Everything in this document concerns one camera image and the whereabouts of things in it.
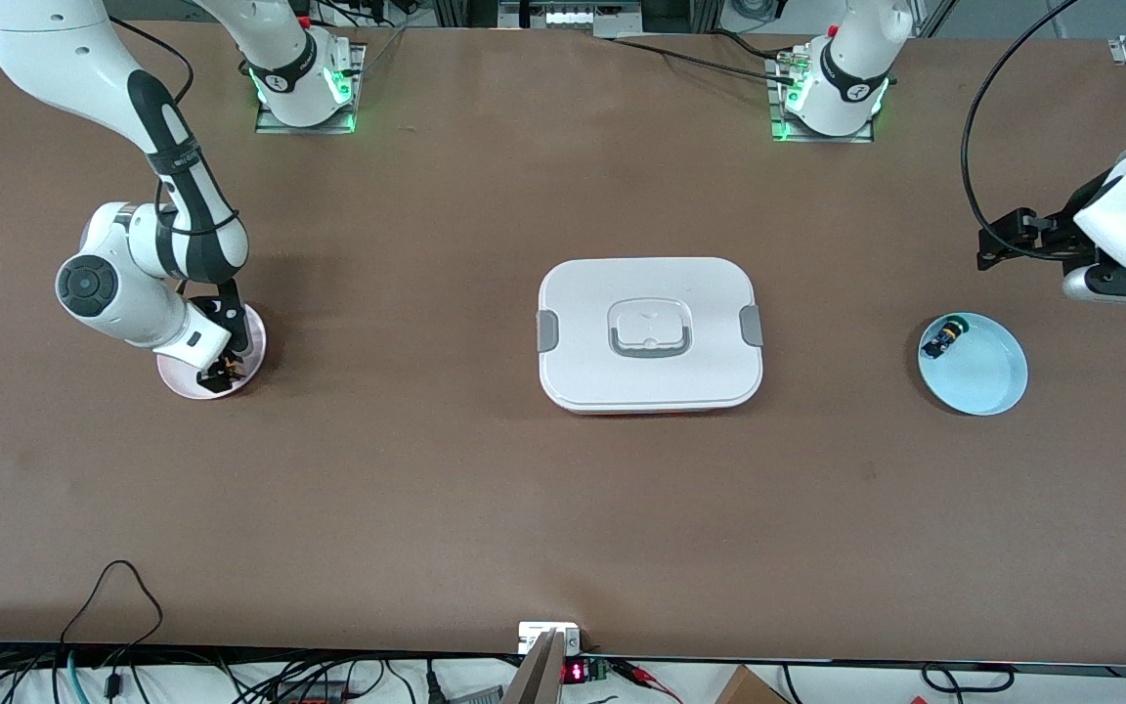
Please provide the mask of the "pink box with white lid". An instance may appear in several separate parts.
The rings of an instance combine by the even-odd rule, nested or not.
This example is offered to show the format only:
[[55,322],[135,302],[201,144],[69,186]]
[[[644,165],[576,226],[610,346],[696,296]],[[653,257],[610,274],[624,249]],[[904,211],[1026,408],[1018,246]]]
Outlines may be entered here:
[[718,257],[558,262],[538,289],[538,378],[577,415],[745,404],[763,378],[754,284]]

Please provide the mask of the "brown cardboard box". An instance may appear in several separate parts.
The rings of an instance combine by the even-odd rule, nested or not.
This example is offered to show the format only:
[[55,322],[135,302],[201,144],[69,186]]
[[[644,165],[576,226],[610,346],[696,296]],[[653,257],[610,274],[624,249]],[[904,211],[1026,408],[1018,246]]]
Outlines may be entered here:
[[714,704],[794,704],[781,692],[757,676],[747,665],[738,665]]

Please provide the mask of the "round pink plate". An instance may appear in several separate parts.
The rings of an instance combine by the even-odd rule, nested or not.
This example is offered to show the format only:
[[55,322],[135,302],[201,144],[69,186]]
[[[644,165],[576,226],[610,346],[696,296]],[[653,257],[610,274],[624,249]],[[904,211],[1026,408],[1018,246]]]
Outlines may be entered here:
[[160,377],[166,386],[171,389],[176,395],[184,398],[193,398],[193,400],[209,401],[216,400],[216,398],[232,396],[241,392],[245,384],[249,384],[259,371],[262,369],[265,357],[267,357],[268,347],[268,335],[267,329],[265,329],[262,317],[254,311],[254,308],[245,306],[245,320],[247,326],[249,326],[251,339],[253,339],[253,353],[250,353],[245,358],[247,365],[247,378],[241,382],[236,382],[233,386],[233,391],[229,392],[227,395],[223,396],[211,396],[211,393],[202,391],[197,387],[195,375],[197,374],[196,367],[184,364],[182,360],[175,360],[175,358],[169,358],[166,356],[157,356],[157,369],[159,369]]

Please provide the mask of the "round light blue plate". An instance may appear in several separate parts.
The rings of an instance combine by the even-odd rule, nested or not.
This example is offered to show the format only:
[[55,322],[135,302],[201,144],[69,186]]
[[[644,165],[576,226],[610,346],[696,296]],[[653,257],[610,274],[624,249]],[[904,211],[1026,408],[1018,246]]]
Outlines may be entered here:
[[[927,358],[921,344],[941,326],[944,317],[965,317],[969,332],[951,344],[939,358]],[[927,391],[960,415],[1002,415],[1018,404],[1028,386],[1029,366],[1022,346],[992,318],[956,312],[933,318],[915,344],[919,375]]]

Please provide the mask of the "grey USB hub orange ports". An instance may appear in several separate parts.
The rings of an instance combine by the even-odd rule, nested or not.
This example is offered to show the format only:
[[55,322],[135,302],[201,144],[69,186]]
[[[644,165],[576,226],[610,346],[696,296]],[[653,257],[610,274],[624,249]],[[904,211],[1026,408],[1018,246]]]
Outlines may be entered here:
[[279,681],[268,701],[270,704],[352,704],[364,695],[365,692],[354,690],[347,681],[296,679]]

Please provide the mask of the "red clip leads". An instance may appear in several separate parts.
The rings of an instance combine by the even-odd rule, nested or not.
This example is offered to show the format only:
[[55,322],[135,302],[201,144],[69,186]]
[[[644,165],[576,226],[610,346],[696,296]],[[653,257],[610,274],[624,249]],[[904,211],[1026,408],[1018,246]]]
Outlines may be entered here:
[[631,661],[614,658],[608,659],[607,663],[609,669],[611,669],[614,674],[617,674],[617,676],[622,679],[626,679],[626,681],[631,681],[631,684],[643,687],[643,689],[660,692],[660,694],[663,694],[671,701],[674,701],[674,704],[683,704],[683,699],[680,699],[679,696],[674,694],[674,690],[665,687],[664,684],[658,681],[656,677],[653,677],[651,672],[647,672],[647,670],[637,667],[637,665],[631,663]]

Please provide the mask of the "green black push-button switch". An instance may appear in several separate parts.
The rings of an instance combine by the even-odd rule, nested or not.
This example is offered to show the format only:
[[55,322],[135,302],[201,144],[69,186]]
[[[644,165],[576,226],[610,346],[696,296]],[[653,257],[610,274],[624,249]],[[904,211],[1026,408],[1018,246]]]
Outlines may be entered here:
[[969,332],[969,321],[965,317],[951,315],[944,317],[941,326],[935,329],[933,335],[921,344],[921,353],[924,353],[927,358],[939,358],[942,353],[946,353],[951,344],[955,344],[960,335],[966,335]]

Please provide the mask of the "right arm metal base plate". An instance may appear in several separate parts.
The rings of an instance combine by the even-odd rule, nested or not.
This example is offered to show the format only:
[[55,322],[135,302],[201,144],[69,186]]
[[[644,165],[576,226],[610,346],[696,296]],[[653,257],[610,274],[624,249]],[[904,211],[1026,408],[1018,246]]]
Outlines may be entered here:
[[327,41],[309,74],[301,75],[289,93],[276,92],[276,79],[263,83],[253,69],[254,132],[265,134],[343,135],[357,130],[367,46],[345,37]]

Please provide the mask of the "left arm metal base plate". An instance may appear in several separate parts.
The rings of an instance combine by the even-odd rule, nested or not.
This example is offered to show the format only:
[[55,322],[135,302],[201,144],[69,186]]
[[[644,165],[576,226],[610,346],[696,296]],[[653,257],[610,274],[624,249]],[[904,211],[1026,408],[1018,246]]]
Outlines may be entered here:
[[870,143],[888,78],[852,83],[844,77],[837,89],[819,63],[825,44],[817,36],[765,60],[770,134],[795,143]]

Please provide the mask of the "white pole clamp bracket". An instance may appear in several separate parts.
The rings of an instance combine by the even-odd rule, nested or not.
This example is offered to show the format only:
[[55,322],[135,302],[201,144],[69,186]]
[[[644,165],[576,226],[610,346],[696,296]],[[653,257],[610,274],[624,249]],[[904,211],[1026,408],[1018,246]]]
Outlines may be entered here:
[[518,625],[517,654],[528,654],[535,645],[537,638],[548,636],[549,633],[562,632],[566,634],[568,658],[581,654],[583,644],[583,633],[580,625],[572,621],[520,621]]

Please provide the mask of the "white device on frame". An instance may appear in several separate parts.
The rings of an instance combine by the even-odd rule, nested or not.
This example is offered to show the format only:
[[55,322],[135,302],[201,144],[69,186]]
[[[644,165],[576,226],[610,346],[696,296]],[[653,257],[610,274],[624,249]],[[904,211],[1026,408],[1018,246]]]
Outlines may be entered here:
[[549,28],[597,37],[643,35],[638,0],[498,0],[495,27]]

